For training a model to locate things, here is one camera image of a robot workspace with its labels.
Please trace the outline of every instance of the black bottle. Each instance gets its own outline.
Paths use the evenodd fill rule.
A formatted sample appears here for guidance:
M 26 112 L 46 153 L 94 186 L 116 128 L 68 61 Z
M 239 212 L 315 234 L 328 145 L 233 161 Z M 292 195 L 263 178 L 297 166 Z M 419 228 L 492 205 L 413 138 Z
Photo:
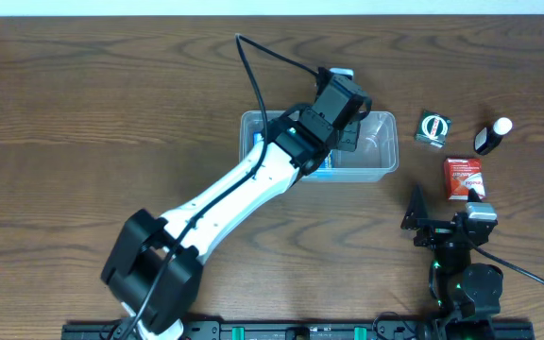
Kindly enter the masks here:
M 499 145 L 502 136 L 511 130 L 513 123 L 509 118 L 499 118 L 492 127 L 485 127 L 476 135 L 473 149 L 480 155 L 485 155 Z

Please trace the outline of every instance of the white sticker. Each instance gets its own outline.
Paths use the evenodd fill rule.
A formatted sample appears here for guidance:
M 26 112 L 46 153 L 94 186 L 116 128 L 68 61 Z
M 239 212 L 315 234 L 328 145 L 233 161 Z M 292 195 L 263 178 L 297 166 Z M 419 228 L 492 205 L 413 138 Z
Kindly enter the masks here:
M 480 133 L 478 133 L 478 135 L 476 136 L 476 140 L 473 145 L 473 148 L 478 150 L 480 147 L 482 147 L 482 145 L 484 145 L 485 142 L 486 142 L 486 127 L 483 128 L 482 131 L 480 131 Z

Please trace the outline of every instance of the small red carton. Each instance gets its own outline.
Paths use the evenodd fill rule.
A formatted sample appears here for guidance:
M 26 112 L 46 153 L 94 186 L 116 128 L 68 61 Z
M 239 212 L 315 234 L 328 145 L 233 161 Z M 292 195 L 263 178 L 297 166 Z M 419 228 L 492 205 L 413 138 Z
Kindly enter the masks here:
M 480 198 L 486 197 L 480 160 L 447 158 L 444 161 L 444 176 L 449 200 L 468 200 L 471 188 Z

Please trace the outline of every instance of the clear plastic tray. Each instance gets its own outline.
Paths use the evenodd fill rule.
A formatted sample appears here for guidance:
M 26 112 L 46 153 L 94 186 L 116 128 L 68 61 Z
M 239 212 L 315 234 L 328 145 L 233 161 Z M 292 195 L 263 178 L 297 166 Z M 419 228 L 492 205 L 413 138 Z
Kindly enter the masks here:
M 282 114 L 268 111 L 268 120 Z M 262 130 L 258 110 L 247 111 L 241 120 L 240 161 L 253 147 L 255 134 Z M 398 132 L 396 119 L 390 112 L 373 111 L 362 121 L 358 147 L 354 152 L 331 152 L 331 168 L 319 168 L 304 181 L 317 182 L 375 182 L 398 169 Z

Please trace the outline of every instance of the white backdrop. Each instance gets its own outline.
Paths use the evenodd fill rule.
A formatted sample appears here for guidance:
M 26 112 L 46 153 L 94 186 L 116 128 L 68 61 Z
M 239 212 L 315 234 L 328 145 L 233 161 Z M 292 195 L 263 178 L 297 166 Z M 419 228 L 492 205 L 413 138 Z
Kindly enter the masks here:
M 544 14 L 544 0 L 0 0 L 0 16 L 333 14 Z

